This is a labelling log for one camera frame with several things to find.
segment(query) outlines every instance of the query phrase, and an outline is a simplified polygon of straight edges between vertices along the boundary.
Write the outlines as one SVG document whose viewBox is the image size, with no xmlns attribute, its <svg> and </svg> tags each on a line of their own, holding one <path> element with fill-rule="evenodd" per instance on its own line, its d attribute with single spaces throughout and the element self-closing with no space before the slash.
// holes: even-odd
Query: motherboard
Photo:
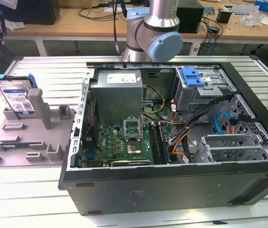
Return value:
<svg viewBox="0 0 268 228">
<path fill-rule="evenodd" d="M 87 152 L 86 159 L 90 161 L 108 161 L 107 164 L 117 161 L 120 163 L 123 161 L 144 161 L 149 165 L 156 164 L 158 160 L 156 154 L 154 154 L 158 150 L 156 134 L 158 133 L 163 136 L 163 142 L 167 146 L 169 139 L 172 137 L 170 126 L 168 124 L 162 124 L 160 126 L 142 124 L 141 137 L 139 139 L 127 136 L 135 135 L 139 132 L 138 130 L 137 125 L 129 125 L 126 127 L 126 130 L 124 129 L 124 125 L 121 124 L 101 125 L 99 127 L 96 152 Z"/>
</svg>

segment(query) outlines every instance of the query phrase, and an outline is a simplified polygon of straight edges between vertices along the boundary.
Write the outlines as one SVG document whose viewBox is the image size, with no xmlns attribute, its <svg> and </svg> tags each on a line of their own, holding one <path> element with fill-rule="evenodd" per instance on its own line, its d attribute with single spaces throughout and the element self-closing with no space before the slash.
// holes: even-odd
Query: aluminum extrusion table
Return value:
<svg viewBox="0 0 268 228">
<path fill-rule="evenodd" d="M 87 61 L 118 62 L 117 57 L 25 57 L 13 61 L 7 75 L 35 76 L 50 108 L 77 107 Z M 176 57 L 182 62 L 231 62 L 268 108 L 268 68 L 250 57 Z M 0 98 L 0 125 L 4 119 Z M 268 196 L 253 206 L 141 212 L 82 217 L 67 191 L 57 188 L 61 168 L 0 168 L 0 227 L 214 227 L 268 228 Z"/>
</svg>

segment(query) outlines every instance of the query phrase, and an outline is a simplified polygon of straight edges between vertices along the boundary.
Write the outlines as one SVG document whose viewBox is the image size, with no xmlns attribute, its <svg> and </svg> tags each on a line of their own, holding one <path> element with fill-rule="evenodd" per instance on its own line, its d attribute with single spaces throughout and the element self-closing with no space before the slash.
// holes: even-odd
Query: blue hard drive label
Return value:
<svg viewBox="0 0 268 228">
<path fill-rule="evenodd" d="M 27 93 L 24 89 L 4 89 L 4 96 L 9 105 L 16 113 L 33 114 L 34 108 L 27 99 Z"/>
</svg>

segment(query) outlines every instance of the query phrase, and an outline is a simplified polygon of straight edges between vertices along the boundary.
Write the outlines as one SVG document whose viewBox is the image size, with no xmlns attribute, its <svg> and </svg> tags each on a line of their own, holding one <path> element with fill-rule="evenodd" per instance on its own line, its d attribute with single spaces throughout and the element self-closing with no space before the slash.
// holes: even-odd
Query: wooden table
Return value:
<svg viewBox="0 0 268 228">
<path fill-rule="evenodd" d="M 246 5 L 247 2 L 235 0 L 239 4 Z M 220 3 L 200 1 L 204 7 L 221 7 Z M 223 5 L 234 5 L 229 0 L 224 0 Z M 111 12 L 91 12 L 89 17 L 100 17 L 109 15 Z M 245 28 L 240 24 L 242 16 L 232 15 L 228 24 L 222 24 L 223 34 L 217 40 L 218 43 L 237 43 L 237 44 L 268 44 L 268 25 L 262 27 Z M 117 36 L 119 41 L 126 41 L 126 21 L 120 14 L 116 21 Z M 191 42 L 190 55 L 196 55 L 200 44 L 204 41 L 207 30 L 204 24 L 200 26 L 197 34 L 182 34 L 184 42 Z M 26 29 L 17 31 L 8 31 L 6 39 L 26 39 L 34 40 L 37 44 L 41 56 L 47 56 L 44 40 L 72 40 L 75 41 L 75 47 L 79 50 L 77 41 L 95 40 L 95 41 L 113 41 L 113 21 L 93 21 L 80 17 L 76 9 L 61 9 L 59 18 L 54 25 L 26 25 Z"/>
</svg>

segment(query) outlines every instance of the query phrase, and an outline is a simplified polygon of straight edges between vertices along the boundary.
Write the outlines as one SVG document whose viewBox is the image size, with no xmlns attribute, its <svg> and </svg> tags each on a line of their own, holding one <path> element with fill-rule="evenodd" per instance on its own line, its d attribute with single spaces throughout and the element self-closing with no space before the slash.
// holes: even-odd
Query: black computer tower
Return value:
<svg viewBox="0 0 268 228">
<path fill-rule="evenodd" d="M 0 4 L 5 19 L 24 24 L 53 25 L 60 14 L 58 0 L 19 0 L 16 9 Z"/>
<path fill-rule="evenodd" d="M 176 15 L 180 19 L 179 33 L 197 33 L 204 7 L 197 0 L 180 0 Z"/>
</svg>

